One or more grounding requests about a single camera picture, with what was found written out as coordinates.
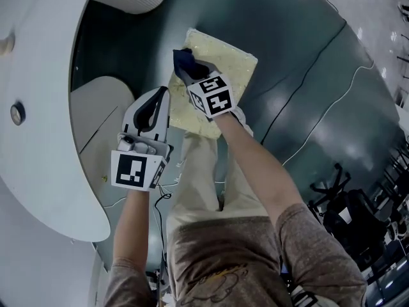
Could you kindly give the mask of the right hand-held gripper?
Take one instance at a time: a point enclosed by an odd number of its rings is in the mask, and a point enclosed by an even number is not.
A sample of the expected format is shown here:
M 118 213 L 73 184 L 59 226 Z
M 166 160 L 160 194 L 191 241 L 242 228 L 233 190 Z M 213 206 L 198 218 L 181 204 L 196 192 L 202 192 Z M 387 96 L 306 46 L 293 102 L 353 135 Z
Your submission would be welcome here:
M 213 63 L 205 61 L 204 65 L 208 69 L 209 77 L 195 83 L 192 83 L 190 75 L 181 68 L 174 73 L 187 87 L 193 106 L 212 119 L 234 110 L 236 101 L 227 75 L 220 73 Z

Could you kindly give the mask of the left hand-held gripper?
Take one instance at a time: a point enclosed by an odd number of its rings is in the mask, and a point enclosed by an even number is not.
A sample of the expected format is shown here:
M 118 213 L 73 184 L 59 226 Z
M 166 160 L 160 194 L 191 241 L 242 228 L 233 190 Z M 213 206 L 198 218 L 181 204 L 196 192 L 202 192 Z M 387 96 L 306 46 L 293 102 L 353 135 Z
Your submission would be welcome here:
M 118 147 L 111 152 L 111 185 L 137 191 L 156 188 L 173 152 L 171 145 L 163 143 L 169 109 L 167 87 L 148 91 L 128 107 Z

